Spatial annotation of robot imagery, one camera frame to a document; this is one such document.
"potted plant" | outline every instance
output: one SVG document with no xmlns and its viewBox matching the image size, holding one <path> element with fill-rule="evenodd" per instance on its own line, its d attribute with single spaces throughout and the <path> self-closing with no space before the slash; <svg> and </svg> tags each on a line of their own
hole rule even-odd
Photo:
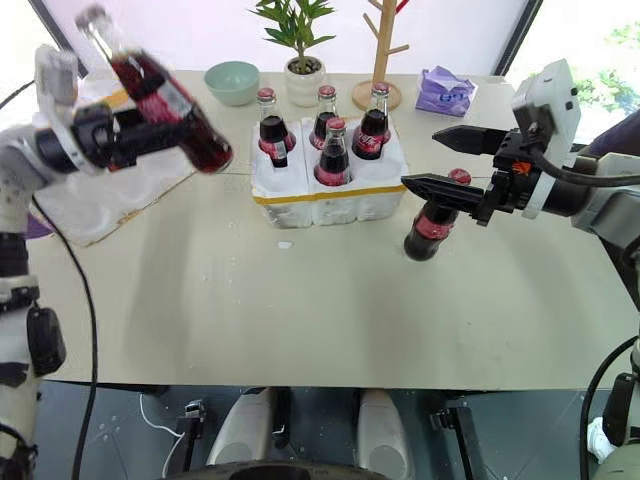
<svg viewBox="0 0 640 480">
<path fill-rule="evenodd" d="M 285 65 L 284 73 L 289 100 L 300 107 L 318 104 L 318 88 L 324 82 L 324 64 L 315 57 L 305 55 L 309 47 L 326 42 L 335 35 L 316 37 L 311 29 L 316 18 L 334 11 L 328 0 L 260 0 L 256 15 L 273 20 L 278 28 L 265 28 L 266 40 L 293 48 L 297 56 Z"/>
</svg>

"bottle cap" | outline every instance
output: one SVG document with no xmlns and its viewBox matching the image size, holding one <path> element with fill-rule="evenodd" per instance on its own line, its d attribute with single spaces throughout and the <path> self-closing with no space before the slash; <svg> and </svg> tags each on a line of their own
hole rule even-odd
<svg viewBox="0 0 640 480">
<path fill-rule="evenodd" d="M 89 25 L 99 18 L 109 18 L 102 5 L 94 4 L 82 10 L 76 16 L 76 27 L 79 30 L 88 30 Z"/>
<path fill-rule="evenodd" d="M 471 183 L 471 174 L 462 168 L 454 168 L 449 172 L 448 176 L 462 185 Z"/>
<path fill-rule="evenodd" d="M 376 93 L 389 93 L 389 84 L 386 82 L 378 82 L 373 86 L 373 91 Z"/>
<path fill-rule="evenodd" d="M 331 98 L 336 96 L 336 89 L 332 85 L 322 85 L 318 89 L 318 98 Z"/>
<path fill-rule="evenodd" d="M 258 90 L 258 101 L 264 102 L 274 98 L 276 98 L 276 92 L 273 91 L 273 88 L 261 88 Z"/>
<path fill-rule="evenodd" d="M 344 119 L 340 117 L 333 117 L 327 120 L 327 128 L 330 130 L 344 130 L 345 123 Z"/>
</svg>

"wooden base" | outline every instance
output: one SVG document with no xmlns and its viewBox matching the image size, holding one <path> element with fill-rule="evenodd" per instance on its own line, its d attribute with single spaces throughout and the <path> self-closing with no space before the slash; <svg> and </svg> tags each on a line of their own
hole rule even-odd
<svg viewBox="0 0 640 480">
<path fill-rule="evenodd" d="M 360 82 L 353 88 L 351 98 L 355 106 L 360 110 L 366 110 L 369 106 L 369 102 L 371 101 L 371 83 L 371 81 Z M 389 87 L 390 90 L 387 108 L 391 111 L 402 102 L 402 92 L 392 83 L 389 83 Z"/>
</svg>

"green bowl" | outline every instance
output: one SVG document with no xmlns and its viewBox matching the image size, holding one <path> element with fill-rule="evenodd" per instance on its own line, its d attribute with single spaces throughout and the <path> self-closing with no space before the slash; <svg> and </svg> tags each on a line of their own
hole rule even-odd
<svg viewBox="0 0 640 480">
<path fill-rule="evenodd" d="M 222 104 L 239 107 L 256 99 L 260 72 L 250 63 L 224 62 L 211 67 L 204 74 L 204 81 Z"/>
</svg>

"floor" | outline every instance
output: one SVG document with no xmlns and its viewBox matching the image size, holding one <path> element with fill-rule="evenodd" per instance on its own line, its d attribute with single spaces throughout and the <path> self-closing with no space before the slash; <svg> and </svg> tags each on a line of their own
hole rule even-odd
<svg viewBox="0 0 640 480">
<path fill-rule="evenodd" d="M 207 410 L 205 433 L 196 443 L 193 466 L 202 466 L 224 418 L 243 389 L 171 387 L 160 397 L 145 396 L 152 422 L 175 427 L 175 418 L 193 399 Z M 44 382 L 36 443 L 36 480 L 70 477 L 76 436 L 88 390 Z M 353 464 L 353 389 L 293 389 L 291 441 L 274 458 L 300 458 Z M 577 478 L 580 391 L 528 391 L 466 395 L 452 402 L 472 407 L 489 480 Z M 464 479 L 454 432 L 425 428 L 425 401 L 433 392 L 395 390 L 418 479 Z M 604 408 L 608 392 L 594 399 L 592 414 Z M 138 394 L 99 389 L 82 468 L 82 478 L 101 480 L 160 478 L 172 445 L 166 432 L 149 428 L 139 411 Z"/>
</svg>

